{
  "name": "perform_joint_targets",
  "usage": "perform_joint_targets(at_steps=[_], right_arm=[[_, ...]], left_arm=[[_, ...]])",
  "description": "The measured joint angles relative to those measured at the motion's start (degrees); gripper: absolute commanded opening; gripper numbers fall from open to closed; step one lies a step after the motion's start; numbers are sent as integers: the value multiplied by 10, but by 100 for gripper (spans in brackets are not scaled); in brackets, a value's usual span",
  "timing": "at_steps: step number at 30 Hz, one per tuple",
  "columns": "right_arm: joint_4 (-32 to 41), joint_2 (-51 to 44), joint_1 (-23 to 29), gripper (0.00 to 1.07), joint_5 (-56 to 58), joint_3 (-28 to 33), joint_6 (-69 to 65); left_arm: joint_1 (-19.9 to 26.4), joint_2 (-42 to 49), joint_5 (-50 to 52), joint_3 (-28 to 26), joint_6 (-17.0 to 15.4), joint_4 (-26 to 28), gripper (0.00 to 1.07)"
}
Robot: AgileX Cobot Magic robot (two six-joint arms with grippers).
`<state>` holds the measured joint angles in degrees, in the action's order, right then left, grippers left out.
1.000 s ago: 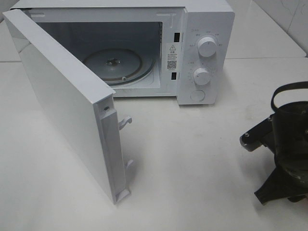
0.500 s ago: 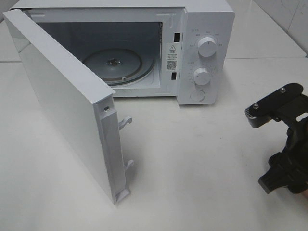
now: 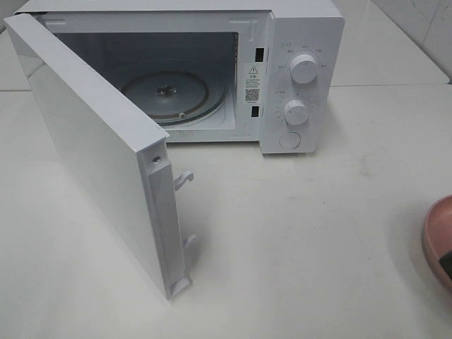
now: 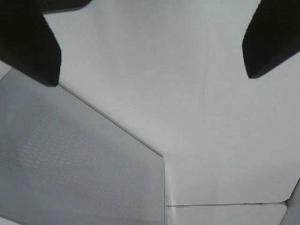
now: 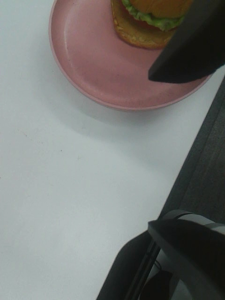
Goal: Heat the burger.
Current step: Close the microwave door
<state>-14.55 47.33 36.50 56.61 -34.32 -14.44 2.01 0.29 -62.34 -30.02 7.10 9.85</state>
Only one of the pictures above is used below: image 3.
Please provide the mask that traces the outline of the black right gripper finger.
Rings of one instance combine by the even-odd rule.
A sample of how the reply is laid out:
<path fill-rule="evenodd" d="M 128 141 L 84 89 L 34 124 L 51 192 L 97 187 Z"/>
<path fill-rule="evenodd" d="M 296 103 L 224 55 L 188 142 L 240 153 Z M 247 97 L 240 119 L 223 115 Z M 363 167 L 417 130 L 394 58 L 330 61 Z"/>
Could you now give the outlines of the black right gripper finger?
<path fill-rule="evenodd" d="M 446 274 L 452 274 L 452 251 L 445 253 L 439 259 L 439 264 Z"/>

